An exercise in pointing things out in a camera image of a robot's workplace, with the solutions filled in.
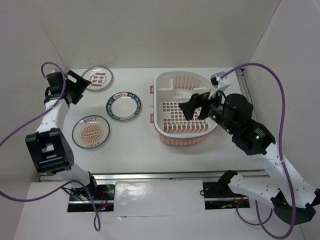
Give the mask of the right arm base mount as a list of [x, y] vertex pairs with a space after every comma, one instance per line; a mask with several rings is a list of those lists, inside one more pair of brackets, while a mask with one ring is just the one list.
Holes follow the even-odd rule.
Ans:
[[222, 190], [218, 182], [203, 182], [203, 189], [199, 192], [204, 198], [206, 210], [227, 210], [239, 208], [250, 208], [250, 201], [247, 196], [233, 193], [230, 190]]

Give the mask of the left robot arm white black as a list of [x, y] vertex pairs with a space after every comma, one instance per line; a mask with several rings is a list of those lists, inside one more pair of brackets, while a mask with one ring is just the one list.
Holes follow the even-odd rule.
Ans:
[[97, 197], [99, 187], [94, 176], [75, 163], [75, 157], [62, 128], [70, 105], [76, 105], [90, 82], [74, 71], [67, 75], [53, 72], [46, 76], [45, 114], [35, 133], [25, 138], [35, 169], [40, 174], [70, 181], [71, 192], [88, 200]]

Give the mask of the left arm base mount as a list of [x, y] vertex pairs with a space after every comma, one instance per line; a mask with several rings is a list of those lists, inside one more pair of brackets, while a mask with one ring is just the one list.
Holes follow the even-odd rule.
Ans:
[[[114, 211], [115, 189], [115, 184], [97, 185], [97, 191], [92, 194], [92, 199], [99, 212]], [[84, 196], [80, 193], [75, 193], [72, 188], [64, 188], [64, 191], [69, 195], [68, 213], [94, 212], [94, 207], [87, 195]]]

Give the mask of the white plate red characters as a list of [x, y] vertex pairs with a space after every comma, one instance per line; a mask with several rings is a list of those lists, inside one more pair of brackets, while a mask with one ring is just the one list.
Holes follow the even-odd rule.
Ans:
[[90, 91], [99, 91], [108, 87], [113, 81], [113, 73], [106, 67], [92, 67], [87, 69], [81, 76], [90, 82], [86, 87]]

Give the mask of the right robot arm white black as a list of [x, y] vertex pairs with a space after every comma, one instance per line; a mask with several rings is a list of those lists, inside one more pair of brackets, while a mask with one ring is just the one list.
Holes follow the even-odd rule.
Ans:
[[279, 144], [270, 131], [252, 119], [253, 105], [245, 96], [218, 91], [195, 93], [178, 106], [186, 120], [194, 117], [200, 108], [199, 120], [212, 119], [232, 136], [232, 142], [247, 156], [254, 156], [271, 177], [268, 184], [255, 183], [233, 170], [226, 171], [218, 180], [218, 190], [223, 196], [232, 193], [254, 198], [270, 206], [276, 216], [290, 224], [293, 212], [295, 225], [310, 222], [320, 203], [320, 191], [307, 183], [287, 158], [281, 157]]

